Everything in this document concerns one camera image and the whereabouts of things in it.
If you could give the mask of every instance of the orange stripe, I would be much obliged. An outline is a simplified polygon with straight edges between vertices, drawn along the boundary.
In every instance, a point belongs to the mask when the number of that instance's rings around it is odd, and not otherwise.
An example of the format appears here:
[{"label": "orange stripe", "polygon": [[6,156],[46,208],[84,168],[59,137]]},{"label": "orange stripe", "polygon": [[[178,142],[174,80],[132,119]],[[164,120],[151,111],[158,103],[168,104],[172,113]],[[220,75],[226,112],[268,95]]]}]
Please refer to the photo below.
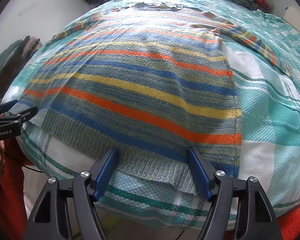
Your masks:
[{"label": "orange stripe", "polygon": [[56,94],[60,90],[61,90],[61,88],[50,88],[50,89],[46,90],[44,93],[42,93],[42,92],[30,90],[30,89],[25,89],[25,90],[23,90],[23,94],[32,95],[32,96],[35,96],[38,98],[43,98],[45,95]]},{"label": "orange stripe", "polygon": [[251,43],[253,43],[253,42],[250,41],[250,40],[243,40],[243,41],[242,41],[242,44],[243,44],[243,45],[248,45],[248,46],[249,46]]},{"label": "orange stripe", "polygon": [[[181,38],[188,38],[188,39],[203,41],[203,42],[206,42],[206,43],[214,43],[214,42],[216,42],[216,40],[206,40],[204,38],[200,38],[200,37],[196,37],[196,36],[191,36],[191,35],[177,34],[177,33],[174,33],[174,32],[164,32],[164,31],[157,31],[157,30],[146,30],[146,31],[147,32],[152,32],[152,33],[167,34],[167,35],[172,35],[172,36],[181,37]],[[97,33],[97,34],[94,34],[94,35],[91,35],[91,36],[87,35],[87,36],[84,36],[84,37],[80,37],[79,40],[69,41],[67,43],[67,45],[74,44],[75,42],[78,42],[78,41],[81,41],[81,40],[86,40],[86,39],[90,39],[90,38],[100,37],[100,36],[106,35],[106,34],[131,33],[131,32],[136,32],[136,31],[135,30],[122,30],[122,31],[111,31],[111,32]]]},{"label": "orange stripe", "polygon": [[191,64],[191,63],[185,63],[185,62],[180,62],[176,61],[170,56],[163,55],[160,53],[151,53],[151,52],[140,52],[140,51],[130,51],[130,50],[114,50],[114,49],[103,49],[103,50],[92,50],[92,51],[83,51],[80,53],[72,54],[67,57],[62,57],[62,58],[57,58],[54,60],[46,61],[44,64],[54,64],[57,62],[65,61],[74,57],[78,56],[85,56],[85,55],[90,55],[92,56],[93,54],[119,54],[119,55],[129,55],[129,56],[142,56],[142,57],[149,57],[153,59],[164,59],[172,62],[176,66],[180,68],[186,68],[186,69],[193,69],[193,70],[199,70],[199,71],[205,71],[207,73],[210,73],[212,75],[217,75],[217,76],[230,76],[232,77],[232,71],[230,70],[214,70],[210,69],[206,66],[203,65],[196,65],[196,64]]},{"label": "orange stripe", "polygon": [[256,36],[252,35],[252,36],[250,37],[249,40],[250,40],[251,42],[254,42],[256,38],[257,38]]},{"label": "orange stripe", "polygon": [[272,63],[273,65],[277,65],[275,55],[273,54],[272,51],[270,52],[270,54],[271,54],[271,63]]},{"label": "orange stripe", "polygon": [[[31,95],[37,95],[38,97],[42,97],[44,95],[43,93],[38,93],[33,90],[25,90],[25,92]],[[166,119],[157,117],[152,114],[145,113],[140,110],[129,108],[127,106],[122,106],[120,104],[102,99],[100,97],[94,96],[89,93],[85,93],[80,90],[71,89],[66,86],[63,86],[61,88],[49,89],[46,91],[45,94],[55,94],[56,92],[62,92],[72,97],[84,99],[90,103],[101,106],[102,108],[108,109],[115,113],[160,127],[162,129],[170,131],[171,133],[179,135],[184,139],[187,139],[192,142],[209,143],[209,144],[240,144],[242,140],[242,135],[240,133],[236,133],[235,135],[231,135],[231,134],[218,135],[218,134],[200,134],[200,133],[191,132]]]}]

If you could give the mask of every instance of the blue gripper pad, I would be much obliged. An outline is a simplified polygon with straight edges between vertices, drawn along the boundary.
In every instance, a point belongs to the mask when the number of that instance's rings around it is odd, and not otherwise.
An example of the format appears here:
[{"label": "blue gripper pad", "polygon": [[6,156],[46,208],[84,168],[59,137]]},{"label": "blue gripper pad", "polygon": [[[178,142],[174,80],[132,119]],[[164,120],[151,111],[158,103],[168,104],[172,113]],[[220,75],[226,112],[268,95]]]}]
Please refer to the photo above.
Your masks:
[{"label": "blue gripper pad", "polygon": [[99,200],[99,198],[103,197],[105,194],[109,181],[112,177],[112,174],[117,167],[119,162],[119,153],[116,148],[112,150],[110,153],[108,159],[106,160],[105,164],[103,165],[97,179],[96,179],[96,190],[93,194],[96,201]]},{"label": "blue gripper pad", "polygon": [[209,188],[208,176],[204,172],[199,160],[197,159],[191,148],[189,148],[186,158],[190,167],[193,180],[197,185],[200,195],[206,200],[211,201],[212,193]]}]

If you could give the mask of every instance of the metal screw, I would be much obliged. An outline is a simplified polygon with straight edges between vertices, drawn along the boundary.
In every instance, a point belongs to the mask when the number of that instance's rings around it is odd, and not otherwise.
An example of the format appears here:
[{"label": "metal screw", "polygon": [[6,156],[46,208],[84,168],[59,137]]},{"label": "metal screw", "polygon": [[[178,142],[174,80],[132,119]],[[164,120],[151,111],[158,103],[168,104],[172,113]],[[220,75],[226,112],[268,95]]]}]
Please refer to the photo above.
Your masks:
[{"label": "metal screw", "polygon": [[80,176],[85,178],[85,177],[88,177],[90,175],[90,172],[89,171],[83,171],[80,173]]},{"label": "metal screw", "polygon": [[224,172],[224,171],[221,171],[221,170],[217,170],[217,171],[216,171],[216,174],[217,174],[217,176],[219,176],[219,177],[223,177],[223,176],[225,175],[225,172]]},{"label": "metal screw", "polygon": [[251,176],[250,181],[253,183],[256,183],[258,181],[258,179],[256,177]]},{"label": "metal screw", "polygon": [[51,177],[51,178],[48,179],[48,182],[50,184],[55,183],[56,182],[56,178],[55,177]]}]

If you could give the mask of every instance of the yellow stripe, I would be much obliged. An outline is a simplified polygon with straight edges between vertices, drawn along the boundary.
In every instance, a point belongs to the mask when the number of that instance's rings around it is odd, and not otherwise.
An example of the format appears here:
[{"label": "yellow stripe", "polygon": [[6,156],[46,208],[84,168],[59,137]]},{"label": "yellow stripe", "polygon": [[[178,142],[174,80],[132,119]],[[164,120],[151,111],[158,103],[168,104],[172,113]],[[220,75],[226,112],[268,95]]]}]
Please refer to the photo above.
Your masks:
[{"label": "yellow stripe", "polygon": [[138,92],[140,94],[154,97],[160,100],[163,100],[165,102],[168,102],[170,104],[173,104],[175,106],[179,106],[186,110],[187,112],[191,114],[196,114],[200,116],[205,116],[209,118],[216,118],[216,119],[227,119],[227,118],[236,118],[237,116],[241,115],[241,110],[239,109],[229,109],[229,110],[218,110],[214,108],[204,107],[204,106],[193,106],[186,101],[184,101],[182,98],[177,97],[175,95],[168,94],[166,92],[146,87],[143,85],[135,84],[128,81],[123,81],[115,78],[108,78],[98,75],[89,75],[89,74],[81,74],[78,72],[75,73],[69,73],[69,74],[58,74],[50,79],[32,79],[30,80],[31,83],[40,83],[40,84],[48,84],[52,82],[55,79],[63,79],[63,78],[78,78],[78,79],[84,79],[89,81],[94,81],[106,85],[111,85],[115,87],[119,87],[122,89],[127,89],[130,91]]},{"label": "yellow stripe", "polygon": [[209,61],[212,62],[218,62],[218,61],[226,61],[226,56],[217,56],[217,57],[209,57],[203,53],[200,52],[195,52],[195,51],[191,51],[191,50],[187,50],[187,49],[181,49],[181,48],[177,48],[177,47],[171,47],[171,46],[166,46],[157,42],[146,42],[146,43],[142,43],[142,42],[137,42],[137,41],[111,41],[111,42],[101,42],[101,43],[95,43],[95,44],[89,44],[87,46],[82,46],[82,47],[78,47],[75,49],[69,49],[64,51],[61,54],[55,54],[55,56],[59,56],[62,54],[69,54],[69,53],[73,53],[76,51],[80,51],[80,50],[85,50],[89,47],[93,47],[93,50],[98,50],[98,49],[105,49],[104,46],[106,45],[137,45],[137,46],[141,46],[141,47],[147,47],[147,46],[157,46],[159,48],[163,48],[163,49],[168,49],[170,51],[176,52],[176,53],[183,53],[183,54],[187,54],[187,55],[192,55],[192,56],[197,56],[197,57],[202,57],[205,58]]}]

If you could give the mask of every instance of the ribbed hem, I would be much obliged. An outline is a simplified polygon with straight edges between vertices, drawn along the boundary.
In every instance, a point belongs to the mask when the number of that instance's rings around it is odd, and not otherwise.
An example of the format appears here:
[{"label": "ribbed hem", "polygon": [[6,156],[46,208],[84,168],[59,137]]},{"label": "ribbed hem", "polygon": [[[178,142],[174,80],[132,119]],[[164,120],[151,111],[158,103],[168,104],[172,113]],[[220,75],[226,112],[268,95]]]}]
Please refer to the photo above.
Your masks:
[{"label": "ribbed hem", "polygon": [[96,160],[101,159],[109,147],[116,146],[120,152],[119,171],[141,179],[167,183],[180,191],[196,194],[196,186],[187,163],[118,143],[111,137],[52,109],[47,111],[41,128]]}]

